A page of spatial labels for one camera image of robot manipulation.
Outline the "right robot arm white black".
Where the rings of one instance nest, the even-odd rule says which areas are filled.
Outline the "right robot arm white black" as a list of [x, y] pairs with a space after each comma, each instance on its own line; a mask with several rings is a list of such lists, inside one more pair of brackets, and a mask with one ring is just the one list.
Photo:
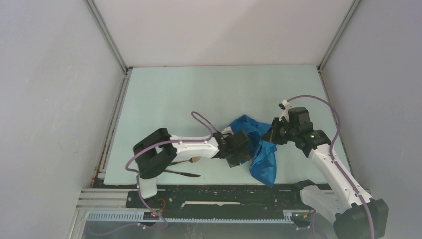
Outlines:
[[305, 107], [281, 108], [281, 115], [273, 119], [262, 139], [277, 145], [293, 142], [333, 191], [329, 195], [310, 180], [301, 181], [297, 183], [299, 189], [289, 195], [291, 205], [315, 209], [333, 224], [339, 239], [384, 237], [389, 212], [386, 202], [374, 199], [345, 168], [325, 132], [313, 129]]

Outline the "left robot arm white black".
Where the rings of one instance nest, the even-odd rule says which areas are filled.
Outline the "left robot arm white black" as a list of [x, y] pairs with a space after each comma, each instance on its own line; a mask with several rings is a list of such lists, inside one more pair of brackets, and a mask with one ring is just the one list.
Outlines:
[[156, 178], [177, 157], [225, 159], [230, 167], [235, 167], [250, 159], [251, 149], [252, 141], [243, 130], [237, 133], [214, 132], [205, 137], [181, 137], [160, 128], [132, 148], [134, 157], [126, 165], [136, 163], [138, 201], [149, 208], [157, 202]]

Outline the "blue cloth napkin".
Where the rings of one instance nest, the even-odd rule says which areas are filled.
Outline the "blue cloth napkin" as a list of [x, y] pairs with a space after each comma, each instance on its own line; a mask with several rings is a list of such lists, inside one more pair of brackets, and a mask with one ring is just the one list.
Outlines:
[[277, 176], [275, 152], [277, 146], [262, 140], [262, 136], [270, 129], [270, 125], [254, 120], [248, 115], [241, 115], [229, 125], [231, 131], [245, 131], [251, 144], [248, 146], [251, 164], [250, 175], [260, 183], [273, 187]]

